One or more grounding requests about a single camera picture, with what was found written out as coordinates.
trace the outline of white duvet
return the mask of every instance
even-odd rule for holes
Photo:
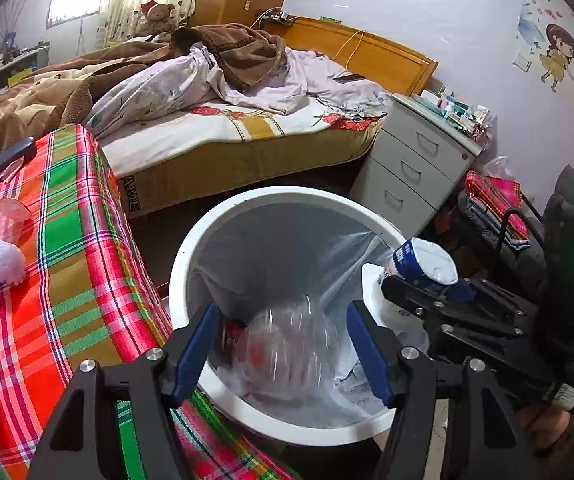
[[[207,100],[290,115],[311,106],[315,97],[326,112],[347,118],[379,117],[387,113],[391,94],[367,79],[339,83],[349,72],[327,56],[286,48],[286,63],[275,75],[247,93],[231,88],[215,58],[202,43],[188,56],[159,61],[125,79],[92,108],[84,126],[97,138],[125,124],[161,118]]]

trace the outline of wall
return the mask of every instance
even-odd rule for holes
[[[562,168],[574,166],[574,100],[569,97],[574,80],[567,77],[556,92],[550,89],[551,80],[543,84],[537,55],[542,49],[532,55],[529,73],[512,65],[520,50],[530,55],[518,34],[526,3],[530,1],[285,0],[283,10],[337,18],[437,60],[436,79],[452,86],[461,100],[497,113],[496,151],[509,157],[510,170],[542,210]]]
[[[76,56],[80,20],[45,29],[49,3],[50,0],[27,0],[16,26],[16,45],[23,48],[33,46],[40,40],[51,41],[49,60],[58,63]],[[81,54],[96,49],[96,29],[99,20],[99,15],[89,16],[83,20],[84,42],[81,44]]]

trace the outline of teddy bear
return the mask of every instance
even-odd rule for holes
[[[150,1],[141,7],[145,15],[146,22],[138,29],[141,36],[151,36],[155,34],[170,33],[176,28],[175,20],[172,16],[174,6],[171,4],[158,4]]]

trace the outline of cartoon boy sticker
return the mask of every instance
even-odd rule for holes
[[[545,70],[545,74],[541,76],[541,81],[552,76],[554,82],[552,83],[552,91],[556,91],[556,85],[563,81],[565,71],[570,69],[570,60],[574,57],[574,38],[564,28],[550,23],[545,30],[547,39],[550,42],[550,47],[547,49],[547,54],[541,54],[541,62]]]

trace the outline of santa hat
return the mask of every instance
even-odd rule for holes
[[[155,2],[154,0],[150,0],[148,1],[146,4],[142,4],[140,6],[140,10],[142,10],[142,13],[147,16],[147,13],[149,12],[149,9],[151,9],[151,7],[153,7],[154,5],[158,5],[158,2]]]

